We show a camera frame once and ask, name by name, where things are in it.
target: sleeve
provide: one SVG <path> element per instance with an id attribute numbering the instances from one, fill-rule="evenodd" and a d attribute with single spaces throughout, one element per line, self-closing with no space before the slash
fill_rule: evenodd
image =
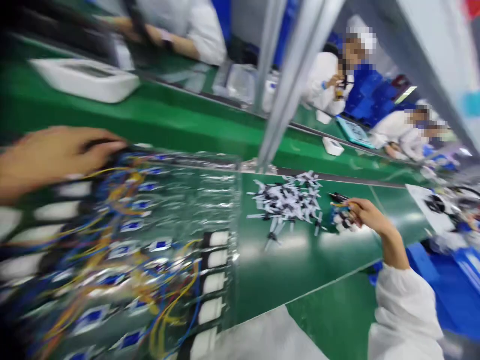
<path id="1" fill-rule="evenodd" d="M 368 339 L 369 360 L 443 359 L 435 293 L 412 269 L 383 264 L 376 286 L 377 323 Z"/>
<path id="2" fill-rule="evenodd" d="M 303 96 L 308 103 L 332 115 L 337 115 L 331 112 L 331 110 L 337 110 L 336 108 L 329 109 L 335 97 L 335 90 L 333 87 L 325 89 L 324 82 L 328 82 L 337 73 L 338 65 L 339 60 L 332 53 L 319 53 L 310 70 L 303 91 Z"/>
<path id="3" fill-rule="evenodd" d="M 326 107 L 326 112 L 330 115 L 339 115 L 345 110 L 345 100 L 334 101 L 332 100 Z"/>
<path id="4" fill-rule="evenodd" d="M 424 158 L 424 141 L 418 129 L 413 129 L 399 139 L 400 147 L 409 158 L 419 162 Z"/>
<path id="5" fill-rule="evenodd" d="M 224 34 L 210 0 L 196 0 L 191 8 L 187 35 L 195 44 L 203 63 L 220 66 L 227 57 Z"/>

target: small white box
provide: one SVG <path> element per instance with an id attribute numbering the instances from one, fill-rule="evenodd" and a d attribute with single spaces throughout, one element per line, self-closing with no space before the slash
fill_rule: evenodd
<path id="1" fill-rule="evenodd" d="M 338 141 L 329 137 L 323 138 L 323 145 L 325 146 L 326 152 L 333 156 L 340 156 L 345 150 Z"/>
<path id="2" fill-rule="evenodd" d="M 328 125 L 332 121 L 332 117 L 323 111 L 317 110 L 316 120 L 324 125 Z"/>

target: blue wire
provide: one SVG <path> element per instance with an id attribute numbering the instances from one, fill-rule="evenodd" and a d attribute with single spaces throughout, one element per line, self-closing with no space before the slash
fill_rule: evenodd
<path id="1" fill-rule="evenodd" d="M 191 319 L 190 326 L 188 327 L 188 330 L 186 331 L 185 335 L 183 335 L 180 340 L 177 342 L 177 346 L 168 353 L 168 355 L 163 359 L 167 360 L 169 357 L 171 357 L 177 349 L 181 348 L 182 345 L 184 344 L 185 340 L 189 337 L 190 332 L 192 331 L 192 328 L 194 326 L 194 322 L 197 319 L 197 316 L 199 315 L 199 310 L 200 310 L 200 276 L 196 278 L 196 284 L 195 284 L 195 295 L 196 295 L 196 306 L 195 306 L 195 313 L 193 314 L 193 318 Z"/>

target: blue crate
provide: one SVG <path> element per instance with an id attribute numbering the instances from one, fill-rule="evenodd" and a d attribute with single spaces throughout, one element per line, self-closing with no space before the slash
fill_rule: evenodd
<path id="1" fill-rule="evenodd" d="M 443 329 L 480 341 L 480 254 L 473 248 L 451 256 L 428 255 L 420 244 L 407 249 L 410 265 L 436 294 Z"/>

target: worker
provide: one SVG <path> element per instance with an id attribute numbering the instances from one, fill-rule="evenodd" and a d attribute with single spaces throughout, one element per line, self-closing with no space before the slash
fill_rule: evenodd
<path id="1" fill-rule="evenodd" d="M 316 56 L 303 92 L 304 100 L 330 115 L 342 113 L 354 86 L 353 71 L 376 45 L 375 34 L 358 15 L 353 16 L 348 21 L 342 49 L 327 44 Z"/>
<path id="2" fill-rule="evenodd" d="M 209 65 L 220 66 L 227 47 L 211 0 L 137 0 L 153 42 L 167 51 Z M 140 42 L 132 20 L 118 0 L 97 0 L 97 5 L 118 17 L 108 21 L 127 38 Z"/>
<path id="3" fill-rule="evenodd" d="M 112 142 L 83 152 L 95 140 Z M 126 146 L 124 139 L 104 129 L 53 126 L 30 133 L 0 155 L 0 205 L 12 205 L 24 194 L 71 176 L 92 173 Z"/>
<path id="4" fill-rule="evenodd" d="M 85 152 L 85 146 L 95 140 L 111 142 L 97 144 Z M 123 138 L 107 130 L 87 127 L 56 126 L 28 134 L 0 155 L 0 204 L 13 205 L 21 196 L 41 187 L 63 182 L 73 175 L 92 173 L 126 146 Z M 376 231 L 383 246 L 384 267 L 376 286 L 379 305 L 375 312 L 377 323 L 370 328 L 368 358 L 443 359 L 442 349 L 437 343 L 443 334 L 437 320 L 435 293 L 410 268 L 400 233 L 369 200 L 352 198 L 348 204 L 355 223 L 360 228 L 366 225 Z M 0 228 L 5 221 L 8 219 L 0 216 Z M 275 323 L 276 331 L 280 327 L 278 322 Z M 249 332 L 252 343 L 261 336 L 275 338 L 268 332 L 255 330 Z M 11 348 L 10 343 L 3 342 L 0 341 L 0 345 Z M 268 342 L 262 341 L 261 346 L 265 348 L 266 345 Z M 243 349 L 248 354 L 245 359 L 265 358 L 255 356 L 255 348 L 248 343 Z M 232 347 L 231 351 L 235 351 L 235 358 L 242 358 L 238 347 Z M 284 351 L 282 346 L 272 346 L 269 349 L 270 358 L 281 359 Z"/>
<path id="5" fill-rule="evenodd" d="M 382 119 L 370 131 L 370 141 L 394 159 L 420 161 L 424 158 L 423 145 L 442 129 L 431 120 L 436 119 L 434 114 L 425 100 L 419 100 L 415 109 L 394 111 Z"/>
<path id="6" fill-rule="evenodd" d="M 382 240 L 383 270 L 378 276 L 375 311 L 368 340 L 368 359 L 443 359 L 438 340 L 443 332 L 430 285 L 410 268 L 399 231 L 369 200 L 348 201 L 356 223 Z"/>

